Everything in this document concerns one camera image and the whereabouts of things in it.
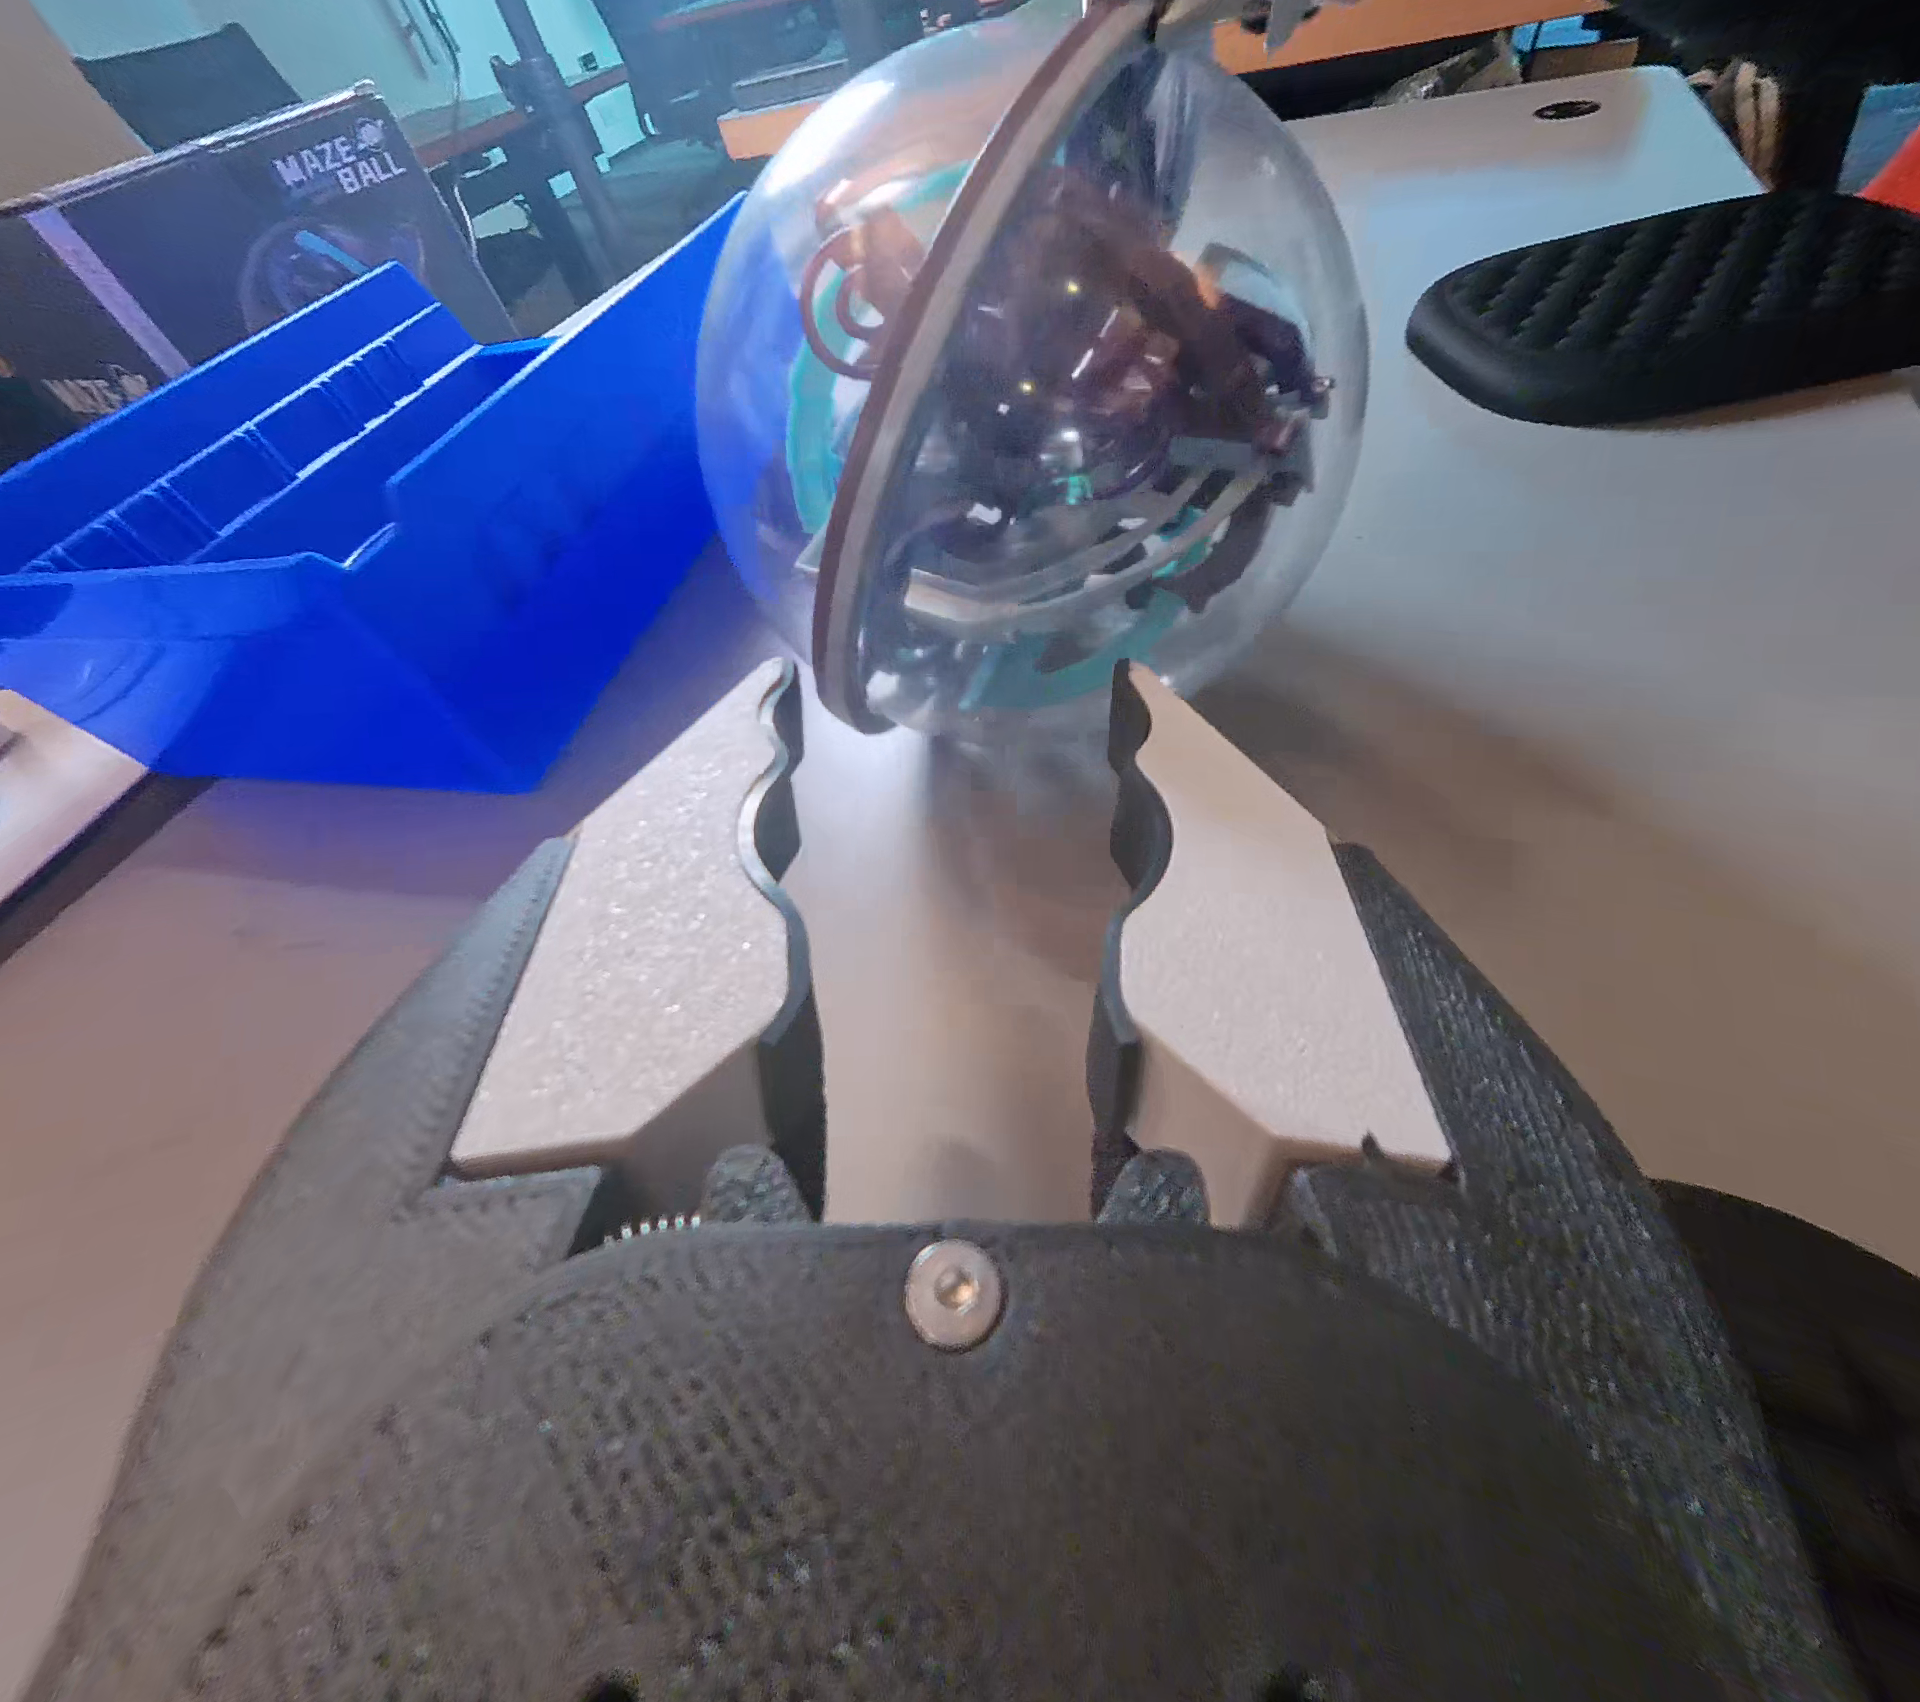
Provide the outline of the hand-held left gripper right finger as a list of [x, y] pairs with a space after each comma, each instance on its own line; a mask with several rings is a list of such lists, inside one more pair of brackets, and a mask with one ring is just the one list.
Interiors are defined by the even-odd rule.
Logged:
[[1091, 994], [1097, 1138], [1179, 1157], [1212, 1228], [1305, 1169], [1453, 1164], [1326, 829], [1140, 663], [1109, 706], [1121, 904]]

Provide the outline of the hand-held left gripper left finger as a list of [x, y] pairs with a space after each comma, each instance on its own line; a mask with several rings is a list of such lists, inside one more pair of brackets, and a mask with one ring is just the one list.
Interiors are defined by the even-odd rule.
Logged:
[[453, 1138], [460, 1181], [609, 1169], [693, 1213], [730, 1151], [827, 1205], [827, 1089], [804, 923], [804, 691], [767, 662], [562, 837], [562, 870]]

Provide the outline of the blue plastic bin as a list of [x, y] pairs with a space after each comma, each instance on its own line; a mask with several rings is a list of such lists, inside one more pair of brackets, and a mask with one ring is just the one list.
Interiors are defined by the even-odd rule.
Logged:
[[151, 775], [531, 792], [713, 539], [743, 197], [549, 339], [384, 265], [3, 475], [3, 686]]

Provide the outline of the clear maze ball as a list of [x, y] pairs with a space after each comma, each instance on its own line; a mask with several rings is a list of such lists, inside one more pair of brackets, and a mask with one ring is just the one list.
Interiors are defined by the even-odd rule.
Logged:
[[1080, 732], [1197, 691], [1349, 496], [1371, 339], [1294, 132], [1149, 0], [878, 61], [767, 161], [708, 290], [719, 539], [852, 732]]

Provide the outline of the orange edged desk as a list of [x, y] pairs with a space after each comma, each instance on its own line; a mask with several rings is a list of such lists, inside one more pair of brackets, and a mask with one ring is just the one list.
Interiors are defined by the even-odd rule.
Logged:
[[1279, 43], [1265, 43], [1264, 33], [1239, 22], [1220, 23], [1212, 32], [1212, 61], [1246, 76], [1268, 66], [1407, 51], [1430, 40], [1497, 33], [1609, 7], [1611, 0], [1358, 0], [1349, 7], [1313, 9]]

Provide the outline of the pale display board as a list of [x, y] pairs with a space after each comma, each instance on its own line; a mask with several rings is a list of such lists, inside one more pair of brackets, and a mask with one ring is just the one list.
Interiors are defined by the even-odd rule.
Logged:
[[3, 902], [142, 777], [130, 753], [3, 691]]

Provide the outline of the black toy packaging box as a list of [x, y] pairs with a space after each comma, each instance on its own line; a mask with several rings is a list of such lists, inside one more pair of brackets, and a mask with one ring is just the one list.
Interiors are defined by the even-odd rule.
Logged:
[[3, 471], [400, 265], [514, 327], [373, 85], [3, 206]]

